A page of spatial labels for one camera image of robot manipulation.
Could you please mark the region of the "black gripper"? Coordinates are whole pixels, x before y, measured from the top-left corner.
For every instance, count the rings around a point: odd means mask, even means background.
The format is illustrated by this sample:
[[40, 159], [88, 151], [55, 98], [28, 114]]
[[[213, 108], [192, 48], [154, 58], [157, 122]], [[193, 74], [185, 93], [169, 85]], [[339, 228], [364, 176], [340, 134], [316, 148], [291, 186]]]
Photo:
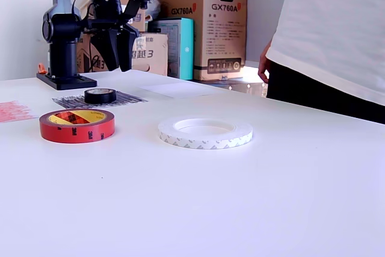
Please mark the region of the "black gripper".
[[132, 69], [132, 52], [139, 30], [128, 24], [127, 19], [86, 19], [86, 33], [93, 33], [91, 44], [103, 58], [108, 70], [122, 72]]

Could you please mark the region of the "person's right hand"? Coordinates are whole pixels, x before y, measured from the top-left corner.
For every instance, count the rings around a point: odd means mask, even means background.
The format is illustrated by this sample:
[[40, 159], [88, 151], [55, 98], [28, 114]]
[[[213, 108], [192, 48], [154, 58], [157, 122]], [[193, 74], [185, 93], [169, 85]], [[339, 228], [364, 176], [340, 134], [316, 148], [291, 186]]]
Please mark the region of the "person's right hand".
[[266, 75], [266, 72], [270, 72], [270, 66], [272, 63], [272, 61], [266, 57], [266, 54], [267, 54], [270, 46], [271, 46], [271, 40], [265, 46], [264, 50], [262, 51], [262, 53], [260, 55], [259, 67], [258, 67], [258, 76], [266, 84], [269, 82], [269, 79], [268, 79], [268, 76]]

